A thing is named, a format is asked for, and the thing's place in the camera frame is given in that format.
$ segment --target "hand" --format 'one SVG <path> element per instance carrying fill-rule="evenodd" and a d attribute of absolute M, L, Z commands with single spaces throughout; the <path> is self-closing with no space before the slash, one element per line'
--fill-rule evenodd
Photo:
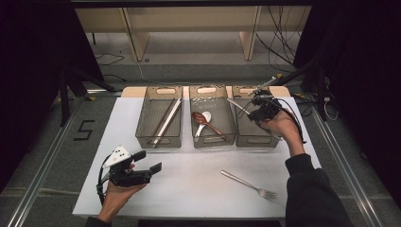
<path fill-rule="evenodd" d="M 103 220 L 104 222 L 111 223 L 115 215 L 117 215 L 118 211 L 123 208 L 130 197 L 145 186 L 146 184 L 144 183 L 131 187 L 120 187 L 115 186 L 112 182 L 109 181 L 106 190 L 106 198 L 103 202 L 103 207 L 97 218 Z"/>
<path fill-rule="evenodd" d="M 288 144 L 291 156 L 305 153 L 303 142 L 295 122 L 284 111 L 280 111 L 272 120 L 262 121 L 260 127 L 269 129 L 273 133 L 283 136 Z"/>

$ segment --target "white spoon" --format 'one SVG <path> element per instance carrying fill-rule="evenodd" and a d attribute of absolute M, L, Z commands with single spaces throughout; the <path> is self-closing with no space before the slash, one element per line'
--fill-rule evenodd
<path fill-rule="evenodd" d="M 206 118 L 207 122 L 210 122 L 210 119 L 212 119 L 212 115 L 209 112 L 203 112 L 202 115 L 204 115 L 204 118 Z M 198 128 L 197 133 L 195 134 L 195 137 L 199 137 L 201 135 L 201 130 L 205 127 L 206 125 L 200 124 L 200 127 Z"/>

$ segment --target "person's left hand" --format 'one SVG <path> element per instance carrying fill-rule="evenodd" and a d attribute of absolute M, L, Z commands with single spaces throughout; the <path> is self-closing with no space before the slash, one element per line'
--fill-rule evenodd
<path fill-rule="evenodd" d="M 104 199 L 103 207 L 97 218 L 104 222 L 111 223 L 115 215 L 117 215 L 118 211 L 123 208 L 130 197 L 136 192 L 140 191 L 146 185 L 146 183 L 143 183 L 130 187 L 120 187 L 115 186 L 109 181 L 106 190 L 106 198 Z"/>

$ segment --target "black sleeve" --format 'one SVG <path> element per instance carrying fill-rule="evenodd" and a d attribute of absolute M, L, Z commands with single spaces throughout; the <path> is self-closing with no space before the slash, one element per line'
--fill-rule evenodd
<path fill-rule="evenodd" d="M 289 172 L 286 226 L 353 226 L 326 173 L 308 154 L 286 160 Z"/>
<path fill-rule="evenodd" d="M 97 218 L 88 217 L 88 219 L 86 219 L 85 227 L 112 227 L 112 224 L 108 224 Z"/>

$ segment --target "plastic storage bin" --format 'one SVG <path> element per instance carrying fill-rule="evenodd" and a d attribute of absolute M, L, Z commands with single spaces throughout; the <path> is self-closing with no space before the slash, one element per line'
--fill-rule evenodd
<path fill-rule="evenodd" d="M 217 134 L 205 126 L 199 137 L 195 137 L 200 126 L 191 115 L 192 136 L 195 148 L 210 148 L 232 145 L 235 141 L 235 120 L 230 103 L 227 101 L 227 90 L 224 85 L 190 86 L 190 110 L 193 112 L 209 112 L 212 116 L 210 124 L 220 130 Z"/>
<path fill-rule="evenodd" d="M 180 148 L 182 116 L 182 86 L 148 87 L 135 134 L 141 147 Z"/>
<path fill-rule="evenodd" d="M 253 96 L 249 92 L 253 91 L 256 86 L 233 86 L 234 101 L 240 106 L 245 107 Z M 248 112 L 256 110 L 258 107 L 249 104 L 247 107 Z M 266 131 L 260 129 L 256 124 L 251 121 L 248 116 L 235 107 L 236 117 L 236 146 L 240 148 L 275 148 L 279 142 Z"/>

